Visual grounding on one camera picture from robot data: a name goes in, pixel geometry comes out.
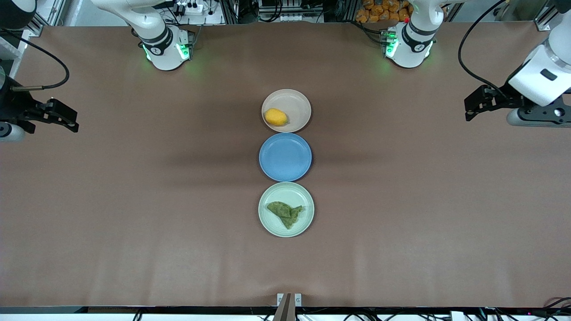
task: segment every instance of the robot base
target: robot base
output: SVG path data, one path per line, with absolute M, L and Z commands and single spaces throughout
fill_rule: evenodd
M 403 27 L 406 25 L 404 22 L 399 22 L 396 26 L 390 27 L 388 31 L 396 35 L 392 44 L 384 49 L 384 55 L 393 60 L 397 65 L 404 68 L 414 68 L 420 66 L 423 60 L 430 54 L 432 43 L 426 46 L 423 51 L 415 53 L 412 49 L 399 37 L 403 34 Z
M 192 49 L 194 43 L 194 33 L 187 30 L 181 30 L 176 26 L 168 26 L 172 31 L 173 41 L 167 47 L 162 55 L 154 55 L 152 52 L 144 48 L 147 53 L 147 59 L 160 70 L 173 70 L 182 65 L 183 62 L 190 60 L 192 57 Z

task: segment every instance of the yellow lemon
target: yellow lemon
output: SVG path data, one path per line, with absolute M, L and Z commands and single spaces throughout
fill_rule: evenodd
M 274 125 L 274 126 L 284 126 L 287 123 L 287 115 L 275 108 L 270 108 L 264 114 L 264 118 L 266 122 Z

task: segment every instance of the metal bracket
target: metal bracket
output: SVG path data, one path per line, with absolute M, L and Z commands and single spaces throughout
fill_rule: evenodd
M 563 97 L 559 97 L 545 107 L 520 108 L 517 110 L 517 116 L 528 122 L 550 122 L 557 125 L 571 123 L 571 106 L 563 102 Z
M 546 0 L 545 4 L 537 13 L 533 22 L 536 24 L 537 31 L 549 31 L 549 22 L 559 13 L 552 0 Z
M 278 293 L 278 302 L 276 303 L 277 306 L 280 305 L 280 302 L 283 299 L 284 294 L 283 293 Z M 301 307 L 301 293 L 296 293 L 294 296 L 295 299 L 295 306 L 296 307 Z
M 471 121 L 484 111 L 494 111 L 501 108 L 517 109 L 517 116 L 526 122 L 554 123 L 561 125 L 571 123 L 571 106 L 563 102 L 563 96 L 547 106 L 539 106 L 524 97 L 509 84 L 500 87 L 506 97 L 488 85 L 478 87 L 470 96 L 464 99 L 466 121 Z
M 282 298 L 278 299 L 278 309 L 274 315 L 275 321 L 295 321 L 295 307 L 297 305 L 296 297 L 299 295 L 299 303 L 301 304 L 301 294 L 286 293 L 282 294 Z
M 504 97 L 488 85 L 478 87 L 473 93 L 464 99 L 466 121 L 471 121 L 484 111 L 494 111 L 501 108 L 532 107 L 534 103 L 518 93 L 512 86 L 503 85 L 500 90 Z

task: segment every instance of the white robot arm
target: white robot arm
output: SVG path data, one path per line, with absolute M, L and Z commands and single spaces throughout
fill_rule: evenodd
M 164 0 L 91 0 L 93 4 L 125 20 L 143 42 L 147 59 L 161 70 L 173 70 L 192 54 L 194 34 L 167 26 L 152 6 Z
M 384 39 L 384 55 L 405 68 L 419 66 L 430 54 L 433 39 L 444 20 L 443 3 L 460 3 L 466 0 L 409 0 L 415 10 L 410 21 L 399 22 L 388 29 L 393 37 Z
M 571 87 L 571 2 L 561 1 L 563 19 L 546 40 L 535 47 L 524 63 L 499 90 L 480 86 L 464 100 L 466 121 L 484 111 L 514 109 L 508 123 L 514 126 L 571 127 L 571 106 L 562 95 Z
M 61 125 L 74 133 L 79 130 L 75 110 L 54 98 L 46 103 L 36 101 L 30 94 L 30 90 L 59 87 L 69 78 L 67 66 L 56 56 L 8 30 L 25 27 L 34 17 L 35 11 L 35 0 L 0 0 L 0 30 L 55 59 L 65 69 L 66 76 L 53 85 L 24 87 L 6 75 L 0 66 L 0 142 L 21 141 L 25 133 L 33 134 L 33 122 Z

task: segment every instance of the brown table surface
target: brown table surface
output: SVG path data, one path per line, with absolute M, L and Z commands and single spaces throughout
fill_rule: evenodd
M 49 27 L 66 62 L 54 96 L 80 131 L 39 124 L 1 149 L 0 304 L 224 305 L 304 295 L 307 306 L 542 306 L 571 289 L 568 130 L 464 120 L 478 81 L 456 59 L 467 24 L 443 24 L 429 59 L 401 69 L 351 25 L 205 27 L 192 62 L 155 69 L 126 27 Z M 545 33 L 482 23 L 465 63 L 496 84 Z M 17 80 L 53 83 L 34 49 Z M 299 132 L 316 203 L 298 237 L 257 206 L 274 184 L 258 151 L 264 98 L 303 92 Z

